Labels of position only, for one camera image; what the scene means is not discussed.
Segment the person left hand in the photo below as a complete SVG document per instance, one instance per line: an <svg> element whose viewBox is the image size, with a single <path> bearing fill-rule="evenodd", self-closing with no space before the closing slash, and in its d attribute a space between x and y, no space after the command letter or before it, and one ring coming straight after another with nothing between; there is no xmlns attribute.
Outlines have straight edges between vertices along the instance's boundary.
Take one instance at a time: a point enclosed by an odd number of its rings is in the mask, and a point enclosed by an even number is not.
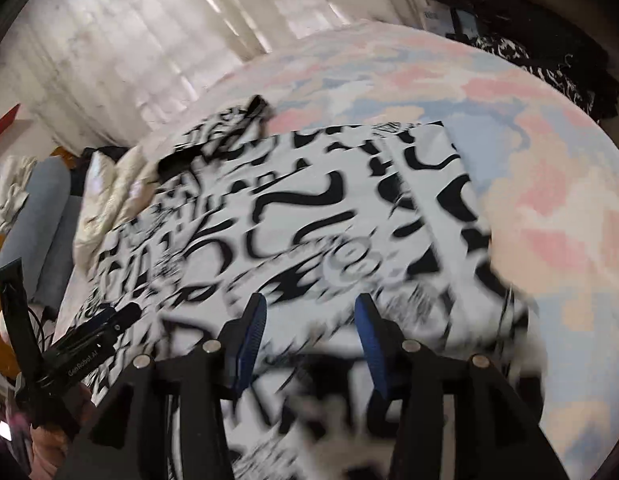
<svg viewBox="0 0 619 480"><path fill-rule="evenodd" d="M74 410L73 416L84 425L95 411L92 393L84 385L81 386L81 401ZM55 426L40 426L31 428L32 464L30 479L52 479L58 468L67 457L70 440L66 434Z"/></svg>

